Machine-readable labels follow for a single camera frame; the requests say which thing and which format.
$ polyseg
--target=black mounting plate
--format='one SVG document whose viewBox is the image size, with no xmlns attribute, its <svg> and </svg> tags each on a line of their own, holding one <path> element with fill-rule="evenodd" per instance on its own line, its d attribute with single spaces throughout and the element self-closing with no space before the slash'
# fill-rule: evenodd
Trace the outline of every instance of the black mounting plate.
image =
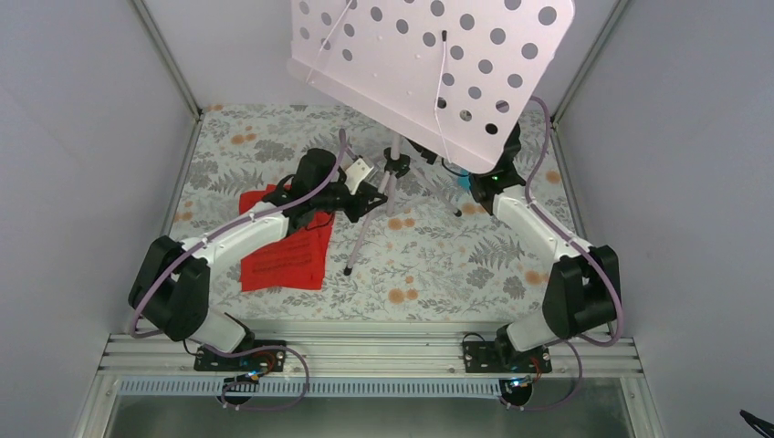
<svg viewBox="0 0 774 438">
<path fill-rule="evenodd" d="M 249 349 L 255 349 L 258 347 L 279 345 L 282 347 L 287 346 L 284 340 L 275 339 L 255 339 L 253 345 Z M 280 349 L 268 349 L 266 353 L 270 354 L 274 359 L 274 368 L 271 372 L 282 372 L 285 365 L 285 352 L 282 351 L 280 355 L 282 359 L 277 359 L 277 353 Z M 218 356 L 209 349 L 200 348 L 196 351 L 196 361 L 193 363 L 193 369 L 197 371 L 227 371 L 227 372 L 250 372 L 260 371 L 262 368 L 267 367 L 267 355 L 256 353 L 256 355 L 243 356 L 241 358 L 224 358 Z"/>
<path fill-rule="evenodd" d="M 468 340 L 462 343 L 463 359 L 465 360 L 465 372 L 470 374 L 503 374 L 503 373 L 528 373 L 536 372 L 531 358 L 538 361 L 540 371 L 545 374 L 552 371 L 550 356 L 543 359 L 549 353 L 546 346 L 538 346 L 518 355 L 518 359 L 510 364 L 503 363 L 495 349 L 495 342 L 482 340 Z"/>
</svg>

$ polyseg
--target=round hole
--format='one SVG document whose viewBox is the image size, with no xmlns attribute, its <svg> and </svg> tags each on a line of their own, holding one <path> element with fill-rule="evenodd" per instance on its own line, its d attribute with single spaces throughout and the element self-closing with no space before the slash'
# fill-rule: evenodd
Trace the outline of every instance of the round hole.
<svg viewBox="0 0 774 438">
<path fill-rule="evenodd" d="M 516 73 L 508 76 L 508 85 L 511 86 L 511 88 L 517 89 L 521 87 L 521 84 L 524 83 L 524 79 L 521 78 L 520 75 L 517 75 Z"/>
<path fill-rule="evenodd" d="M 467 95 L 473 99 L 481 99 L 481 89 L 479 87 L 471 87 L 467 89 Z"/>
<path fill-rule="evenodd" d="M 422 40 L 428 47 L 435 46 L 435 35 L 431 34 L 430 32 L 425 32 L 424 35 L 422 35 Z"/>
<path fill-rule="evenodd" d="M 488 75 L 492 72 L 492 62 L 488 59 L 481 59 L 478 62 L 478 70 L 481 71 L 481 73 Z"/>
<path fill-rule="evenodd" d="M 373 18 L 373 21 L 382 21 L 382 10 L 376 6 L 372 7 L 371 18 Z"/>
<path fill-rule="evenodd" d="M 452 48 L 449 49 L 449 55 L 459 61 L 465 55 L 465 51 L 460 46 L 452 46 Z"/>
<path fill-rule="evenodd" d="M 509 11 L 515 11 L 521 6 L 521 0 L 506 0 L 506 9 Z"/>
<path fill-rule="evenodd" d="M 521 56 L 524 59 L 535 59 L 538 56 L 538 46 L 532 43 L 527 43 L 521 48 Z"/>
<path fill-rule="evenodd" d="M 508 110 L 510 110 L 510 105 L 504 100 L 498 100 L 495 104 L 495 108 L 497 108 L 498 111 L 502 112 L 503 114 L 507 113 Z"/>
<path fill-rule="evenodd" d="M 551 6 L 546 6 L 540 9 L 540 12 L 538 13 L 538 21 L 543 26 L 553 25 L 556 21 L 556 9 Z"/>
<path fill-rule="evenodd" d="M 445 10 L 444 4 L 439 0 L 435 0 L 430 4 L 430 12 L 432 12 L 434 16 L 442 16 Z"/>
<path fill-rule="evenodd" d="M 489 33 L 489 39 L 491 39 L 493 43 L 501 45 L 506 42 L 506 31 L 499 27 L 493 29 L 492 32 Z"/>
<path fill-rule="evenodd" d="M 398 32 L 404 35 L 409 31 L 409 24 L 406 23 L 406 20 L 398 20 L 398 22 L 395 23 L 395 27 L 398 29 Z"/>
<path fill-rule="evenodd" d="M 476 19 L 473 18 L 473 16 L 471 16 L 470 14 L 465 14 L 460 17 L 460 26 L 464 30 L 470 30 L 475 25 L 476 25 Z"/>
</svg>

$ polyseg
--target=gray floor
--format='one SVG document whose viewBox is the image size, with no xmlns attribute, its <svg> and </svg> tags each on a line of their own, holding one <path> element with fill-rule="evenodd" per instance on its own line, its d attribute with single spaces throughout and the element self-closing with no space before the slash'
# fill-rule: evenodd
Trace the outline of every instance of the gray floor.
<svg viewBox="0 0 774 438">
<path fill-rule="evenodd" d="M 559 400 L 568 381 L 536 385 L 533 405 Z M 256 399 L 251 403 L 276 403 Z M 589 379 L 579 396 L 551 412 L 508 412 L 468 399 L 316 399 L 277 413 L 233 412 L 210 397 L 124 397 L 111 434 L 120 437 L 629 437 L 619 381 Z"/>
</svg>

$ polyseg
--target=folded red towel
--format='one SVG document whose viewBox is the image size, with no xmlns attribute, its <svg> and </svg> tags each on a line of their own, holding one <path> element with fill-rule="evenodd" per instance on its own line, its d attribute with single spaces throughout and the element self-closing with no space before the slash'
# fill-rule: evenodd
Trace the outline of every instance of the folded red towel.
<svg viewBox="0 0 774 438">
<path fill-rule="evenodd" d="M 258 203 L 275 185 L 266 190 L 243 193 L 239 197 L 242 214 Z M 242 259 L 242 291 L 266 287 L 293 287 L 320 290 L 325 277 L 325 256 L 333 231 L 331 214 L 317 213 L 307 229 L 264 246 Z"/>
</svg>

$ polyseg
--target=tripod clamp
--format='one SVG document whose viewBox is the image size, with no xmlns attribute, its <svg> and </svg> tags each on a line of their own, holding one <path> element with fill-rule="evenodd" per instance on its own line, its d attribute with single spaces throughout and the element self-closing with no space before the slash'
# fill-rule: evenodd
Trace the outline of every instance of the tripod clamp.
<svg viewBox="0 0 774 438">
<path fill-rule="evenodd" d="M 384 158 L 387 162 L 384 164 L 384 171 L 395 175 L 395 178 L 401 179 L 411 170 L 411 157 L 402 153 L 397 160 L 393 160 L 390 154 L 390 148 L 384 150 Z"/>
</svg>

